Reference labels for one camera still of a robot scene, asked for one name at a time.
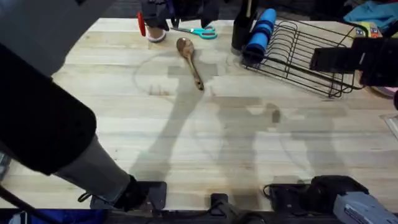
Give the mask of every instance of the butcher block countertop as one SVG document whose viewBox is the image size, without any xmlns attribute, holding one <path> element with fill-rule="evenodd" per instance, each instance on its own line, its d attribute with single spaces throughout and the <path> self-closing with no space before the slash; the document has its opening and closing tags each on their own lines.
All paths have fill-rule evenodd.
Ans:
<svg viewBox="0 0 398 224">
<path fill-rule="evenodd" d="M 153 44 L 135 19 L 100 19 L 53 80 L 95 112 L 99 141 L 122 169 L 166 181 L 166 209 L 206 209 L 223 192 L 240 208 L 270 210 L 264 185 L 338 174 L 398 212 L 398 141 L 382 119 L 396 113 L 392 101 L 366 88 L 330 100 L 246 70 L 231 53 L 233 21 L 212 25 L 215 40 L 172 30 Z M 177 52 L 179 37 L 195 46 L 204 92 Z M 89 207 L 77 202 L 84 190 L 15 161 L 2 184 L 37 208 Z"/>
</svg>

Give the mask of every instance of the dish rack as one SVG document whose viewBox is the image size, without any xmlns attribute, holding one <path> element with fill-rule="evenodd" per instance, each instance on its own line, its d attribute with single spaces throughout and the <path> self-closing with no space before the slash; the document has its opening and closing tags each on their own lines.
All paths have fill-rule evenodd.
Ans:
<svg viewBox="0 0 398 224">
<path fill-rule="evenodd" d="M 320 27 L 315 21 L 295 21 L 278 16 L 274 32 L 260 63 L 252 64 L 249 57 L 243 58 L 246 69 L 276 76 L 282 80 L 300 85 L 329 98 L 339 98 L 343 93 L 360 90 L 353 73 L 325 73 L 310 70 L 314 50 L 322 47 L 351 47 L 356 29 L 368 36 L 365 27 L 347 22 L 323 22 L 323 24 L 346 26 L 347 32 L 340 33 Z"/>
</svg>

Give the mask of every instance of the gray robot arm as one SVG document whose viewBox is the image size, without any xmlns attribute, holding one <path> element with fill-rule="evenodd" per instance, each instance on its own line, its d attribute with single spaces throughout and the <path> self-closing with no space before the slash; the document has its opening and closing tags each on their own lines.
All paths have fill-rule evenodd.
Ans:
<svg viewBox="0 0 398 224">
<path fill-rule="evenodd" d="M 345 224 L 398 224 L 398 218 L 364 192 L 337 195 L 333 213 Z"/>
<path fill-rule="evenodd" d="M 0 44 L 51 76 L 114 0 L 0 0 Z"/>
</svg>

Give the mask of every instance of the black cable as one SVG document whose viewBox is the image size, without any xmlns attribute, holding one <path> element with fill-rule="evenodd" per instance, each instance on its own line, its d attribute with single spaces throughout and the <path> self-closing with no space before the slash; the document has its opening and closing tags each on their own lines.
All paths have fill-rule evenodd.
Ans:
<svg viewBox="0 0 398 224">
<path fill-rule="evenodd" d="M 2 185 L 0 185 L 0 197 L 4 200 L 8 201 L 9 203 L 13 204 L 13 206 L 18 207 L 47 223 L 50 224 L 62 224 L 61 222 L 55 220 L 54 218 L 44 214 L 43 212 L 37 210 L 33 206 L 29 205 L 28 203 L 24 202 L 23 200 L 19 199 L 17 196 L 12 194 L 10 191 L 5 189 Z"/>
<path fill-rule="evenodd" d="M 269 184 L 265 185 L 265 186 L 262 188 L 262 193 L 264 194 L 264 197 L 265 197 L 266 199 L 268 199 L 268 200 L 271 201 L 271 196 L 270 196 L 269 194 L 266 193 L 266 189 L 267 189 L 269 186 L 270 186 Z"/>
<path fill-rule="evenodd" d="M 88 193 L 88 192 L 85 192 L 85 193 L 83 193 L 81 196 L 79 196 L 78 198 L 77 198 L 77 201 L 78 202 L 80 202 L 80 203 L 82 203 L 82 202 L 84 202 L 85 200 L 87 200 L 89 197 L 91 197 L 92 196 L 92 194 L 90 194 L 90 193 Z"/>
</svg>

